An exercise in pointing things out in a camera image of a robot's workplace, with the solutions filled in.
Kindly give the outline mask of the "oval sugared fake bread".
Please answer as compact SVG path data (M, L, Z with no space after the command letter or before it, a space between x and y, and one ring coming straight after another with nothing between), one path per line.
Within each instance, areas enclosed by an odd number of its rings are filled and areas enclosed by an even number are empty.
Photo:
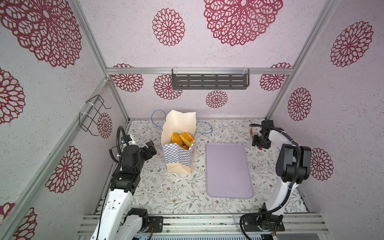
M172 133L171 141L173 144L178 144L179 146L182 146L184 144L180 138L180 135L177 133Z

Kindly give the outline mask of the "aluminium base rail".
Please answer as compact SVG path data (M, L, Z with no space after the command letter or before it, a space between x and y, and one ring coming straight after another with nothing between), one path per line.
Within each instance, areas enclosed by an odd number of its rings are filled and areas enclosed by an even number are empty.
M240 225L241 214L197 214L197 215L149 215L150 226L145 234L153 234L153 239L163 236L192 236L192 235L240 235L244 229L249 237L257 235L283 234L316 235L324 239L329 230L320 214L288 213L283 215L282 222L270 227L258 226L257 220L245 218Z

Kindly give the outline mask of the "braided fake bread loaf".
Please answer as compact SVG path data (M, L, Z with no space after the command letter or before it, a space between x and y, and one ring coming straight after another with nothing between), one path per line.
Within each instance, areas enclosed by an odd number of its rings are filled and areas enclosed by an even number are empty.
M188 148L190 148L194 142L194 138L192 137L192 135L189 134L188 132L183 132L179 136L183 144L186 145Z

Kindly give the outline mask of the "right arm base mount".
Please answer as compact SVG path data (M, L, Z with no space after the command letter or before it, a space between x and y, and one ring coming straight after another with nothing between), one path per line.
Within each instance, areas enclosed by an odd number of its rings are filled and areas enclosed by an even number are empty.
M283 232L283 217L273 214L250 214L241 217L241 224L245 232Z

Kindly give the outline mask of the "lavender plastic tray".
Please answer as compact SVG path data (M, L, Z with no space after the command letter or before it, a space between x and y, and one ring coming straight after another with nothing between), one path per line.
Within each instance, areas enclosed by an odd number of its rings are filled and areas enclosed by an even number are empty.
M242 144L206 144L207 192L214 198L250 199L254 195Z

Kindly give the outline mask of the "dark grey wall shelf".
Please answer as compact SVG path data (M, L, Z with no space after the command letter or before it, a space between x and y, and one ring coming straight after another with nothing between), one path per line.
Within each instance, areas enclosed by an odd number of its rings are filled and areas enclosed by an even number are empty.
M175 90L246 90L250 74L249 69L233 74L179 73L172 69L171 83Z

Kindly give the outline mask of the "blue checkered paper bag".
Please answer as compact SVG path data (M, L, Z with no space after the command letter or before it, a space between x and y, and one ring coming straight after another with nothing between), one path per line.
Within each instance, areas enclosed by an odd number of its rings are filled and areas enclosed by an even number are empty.
M163 126L154 121L157 113L165 115ZM156 110L152 113L151 121L162 133L161 145L167 171L191 175L197 146L196 135L210 134L213 132L213 127L207 122L198 121L195 112L182 113L175 110L169 113Z

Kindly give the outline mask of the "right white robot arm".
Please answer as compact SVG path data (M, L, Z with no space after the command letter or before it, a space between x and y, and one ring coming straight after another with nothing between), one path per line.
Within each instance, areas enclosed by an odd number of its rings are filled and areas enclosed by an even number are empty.
M310 176L312 150L300 145L282 128L274 126L272 120L260 124L250 124L251 128L260 128L260 134L253 136L252 145L269 149L274 144L280 151L276 161L276 186L263 205L262 214L281 215L293 190Z

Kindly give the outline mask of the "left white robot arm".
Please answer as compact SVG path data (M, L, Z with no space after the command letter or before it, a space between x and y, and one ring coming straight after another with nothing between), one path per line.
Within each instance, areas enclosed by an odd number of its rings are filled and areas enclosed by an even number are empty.
M143 147L134 141L124 141L123 147L118 147L119 163L91 240L134 240L138 233L153 228L146 209L132 208L125 217L123 215L139 186L145 161L156 154L153 141Z

